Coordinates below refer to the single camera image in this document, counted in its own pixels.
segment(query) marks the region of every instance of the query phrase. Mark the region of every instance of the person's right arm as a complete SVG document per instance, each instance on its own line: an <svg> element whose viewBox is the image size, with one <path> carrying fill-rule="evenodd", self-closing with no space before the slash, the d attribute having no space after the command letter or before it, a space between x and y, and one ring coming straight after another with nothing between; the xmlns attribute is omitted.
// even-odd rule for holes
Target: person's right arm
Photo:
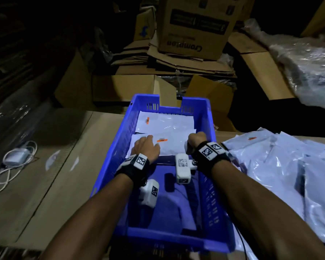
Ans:
<svg viewBox="0 0 325 260"><path fill-rule="evenodd" d="M191 134L197 147L206 140ZM233 223L258 259L323 259L325 246L310 227L273 192L228 161L215 164L209 175Z"/></svg>

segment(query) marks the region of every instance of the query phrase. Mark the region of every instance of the white cable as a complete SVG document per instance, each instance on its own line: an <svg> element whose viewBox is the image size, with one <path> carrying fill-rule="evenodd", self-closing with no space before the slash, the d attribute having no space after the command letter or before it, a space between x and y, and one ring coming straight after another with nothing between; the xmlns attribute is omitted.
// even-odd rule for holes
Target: white cable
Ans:
<svg viewBox="0 0 325 260"><path fill-rule="evenodd" d="M35 145L35 147L28 146L29 143L33 143ZM27 141L26 144L24 144L24 146L25 147L23 147L23 148L25 148L27 150L30 150L29 157L26 159L26 161L24 163L22 163L22 164L20 164L18 166L8 166L7 164L5 164L6 157L10 153L17 151L17 149L10 150L3 157L2 163L3 163L3 165L6 166L6 168L0 171L0 176L5 172L8 172L8 173L7 173L7 177L6 177L5 181L3 181L3 182L0 181L0 184L3 185L2 188L0 189L0 192L6 188L6 186L9 184L9 182L11 180L13 180L14 178L16 178L18 176L18 174L23 170L24 166L26 166L27 164L29 164L30 162L33 161L33 159L35 157L35 154L37 152L37 143L30 140L30 141ZM11 177L11 169L16 169L16 168L21 168L21 169L13 177Z"/></svg>

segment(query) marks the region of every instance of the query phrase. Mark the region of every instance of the fist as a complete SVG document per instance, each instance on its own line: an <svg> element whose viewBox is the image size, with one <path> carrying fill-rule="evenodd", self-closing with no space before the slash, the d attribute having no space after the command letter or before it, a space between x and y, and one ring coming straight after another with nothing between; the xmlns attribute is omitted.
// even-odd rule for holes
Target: fist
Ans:
<svg viewBox="0 0 325 260"><path fill-rule="evenodd" d="M153 136L148 135L147 137L142 137L135 142L134 147L131 150L131 155L143 154L147 156L150 164L152 164L160 155L160 145L153 144Z"/></svg>
<svg viewBox="0 0 325 260"><path fill-rule="evenodd" d="M189 144L195 149L200 143L207 140L206 134L202 131L198 133L191 133L188 137Z"/></svg>

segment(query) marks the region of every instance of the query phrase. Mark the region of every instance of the wrist strap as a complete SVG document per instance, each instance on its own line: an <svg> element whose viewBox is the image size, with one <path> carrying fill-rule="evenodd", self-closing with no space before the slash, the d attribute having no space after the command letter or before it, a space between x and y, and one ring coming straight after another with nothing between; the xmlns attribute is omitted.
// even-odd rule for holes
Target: wrist strap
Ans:
<svg viewBox="0 0 325 260"><path fill-rule="evenodd" d="M217 162L230 161L228 153L217 142L204 141L199 144L191 156L197 161L199 171L209 173Z"/></svg>
<svg viewBox="0 0 325 260"><path fill-rule="evenodd" d="M150 162L145 155L141 153L131 155L118 167L114 176L123 173L134 182L135 188L139 188L146 184L149 165Z"/></svg>

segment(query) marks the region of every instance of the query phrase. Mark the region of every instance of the person's left arm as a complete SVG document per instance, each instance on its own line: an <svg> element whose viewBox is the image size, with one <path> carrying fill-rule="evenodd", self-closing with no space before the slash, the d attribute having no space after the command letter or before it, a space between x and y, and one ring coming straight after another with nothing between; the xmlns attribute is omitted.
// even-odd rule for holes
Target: person's left arm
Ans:
<svg viewBox="0 0 325 260"><path fill-rule="evenodd" d="M153 136L142 137L131 154L143 154L153 163L160 154ZM54 236L41 260L101 259L119 221L134 182L118 174L100 192L90 198Z"/></svg>

